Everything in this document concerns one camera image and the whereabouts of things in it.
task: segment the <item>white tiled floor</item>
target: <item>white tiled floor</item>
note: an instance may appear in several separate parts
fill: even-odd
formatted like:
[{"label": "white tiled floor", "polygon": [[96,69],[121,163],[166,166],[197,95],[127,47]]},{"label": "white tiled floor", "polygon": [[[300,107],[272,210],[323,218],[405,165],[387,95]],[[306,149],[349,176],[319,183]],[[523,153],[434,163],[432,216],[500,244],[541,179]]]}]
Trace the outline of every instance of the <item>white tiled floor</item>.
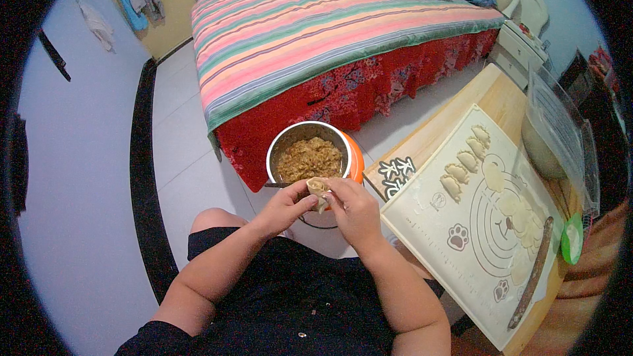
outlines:
[{"label": "white tiled floor", "polygon": [[[390,117],[376,115],[362,130],[351,133],[363,151],[365,165],[380,158],[428,119],[475,77],[482,65],[473,64],[421,89],[416,99],[405,98],[396,103]],[[276,191],[263,188],[258,193],[251,192],[228,160],[217,161],[206,133],[193,43],[189,43],[158,66],[154,88],[154,171],[165,229],[179,269],[187,263],[187,235],[196,214],[206,208],[220,207],[250,220]],[[380,206],[384,205],[371,186],[366,188]],[[319,226],[334,225],[331,213],[320,217],[310,212],[305,218]],[[295,240],[323,255],[356,255],[338,229],[314,229],[297,221],[291,230]],[[391,232],[383,227],[383,233]],[[451,313],[453,317],[449,316],[451,322],[460,315],[458,310]]]}]

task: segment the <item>white wall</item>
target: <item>white wall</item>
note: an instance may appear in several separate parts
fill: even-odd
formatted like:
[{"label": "white wall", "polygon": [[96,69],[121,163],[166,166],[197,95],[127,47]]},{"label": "white wall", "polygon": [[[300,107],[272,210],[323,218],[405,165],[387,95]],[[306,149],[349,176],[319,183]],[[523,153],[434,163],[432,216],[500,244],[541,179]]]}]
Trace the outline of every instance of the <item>white wall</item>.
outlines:
[{"label": "white wall", "polygon": [[606,47],[597,21],[584,0],[544,0],[550,12],[550,24],[541,40],[550,40],[548,49],[557,74],[563,72],[573,59],[576,47],[585,58],[596,50],[600,42]]},{"label": "white wall", "polygon": [[138,249],[130,198],[130,132],[149,54],[111,0],[83,0],[115,29],[116,54],[57,0],[44,31],[68,83],[36,41],[18,112],[29,148],[27,269],[56,329],[79,355],[112,355],[158,305]]}]

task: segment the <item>person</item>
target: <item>person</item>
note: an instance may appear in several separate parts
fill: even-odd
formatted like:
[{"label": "person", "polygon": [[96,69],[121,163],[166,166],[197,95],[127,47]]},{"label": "person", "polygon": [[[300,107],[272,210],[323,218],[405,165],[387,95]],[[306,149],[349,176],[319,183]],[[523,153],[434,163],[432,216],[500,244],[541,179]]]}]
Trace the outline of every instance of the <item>person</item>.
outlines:
[{"label": "person", "polygon": [[251,222],[205,210],[189,235],[190,262],[116,354],[450,354],[446,314],[380,232],[376,199],[351,179],[326,183],[358,257],[328,258],[277,236],[317,204],[305,180],[280,190]]}]

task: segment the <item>red bed skirt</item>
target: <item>red bed skirt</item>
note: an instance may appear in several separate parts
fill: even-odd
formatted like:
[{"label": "red bed skirt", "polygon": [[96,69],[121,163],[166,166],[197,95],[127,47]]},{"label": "red bed skirt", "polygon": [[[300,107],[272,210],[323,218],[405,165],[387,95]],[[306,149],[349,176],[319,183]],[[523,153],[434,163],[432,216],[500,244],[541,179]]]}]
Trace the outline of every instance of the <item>red bed skirt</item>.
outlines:
[{"label": "red bed skirt", "polygon": [[389,115],[400,98],[460,71],[492,49],[499,31],[432,40],[403,47],[318,75],[215,130],[224,154],[257,193],[268,180],[266,153],[284,128],[300,121],[323,121],[356,131],[376,112]]}]

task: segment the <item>hand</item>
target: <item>hand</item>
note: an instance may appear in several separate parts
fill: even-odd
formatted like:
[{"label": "hand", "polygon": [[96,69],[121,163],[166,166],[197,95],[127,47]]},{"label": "hand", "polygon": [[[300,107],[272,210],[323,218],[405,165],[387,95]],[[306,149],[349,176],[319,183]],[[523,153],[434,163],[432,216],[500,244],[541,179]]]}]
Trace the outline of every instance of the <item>hand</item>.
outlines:
[{"label": "hand", "polygon": [[325,183],[332,193],[327,201],[334,211],[343,238],[359,255],[372,250],[385,238],[380,232],[378,201],[352,179],[329,178]]},{"label": "hand", "polygon": [[261,230],[266,239],[273,238],[287,230],[299,216],[312,209],[317,202],[316,195],[308,195],[306,181],[299,180],[280,189],[250,225]]}]

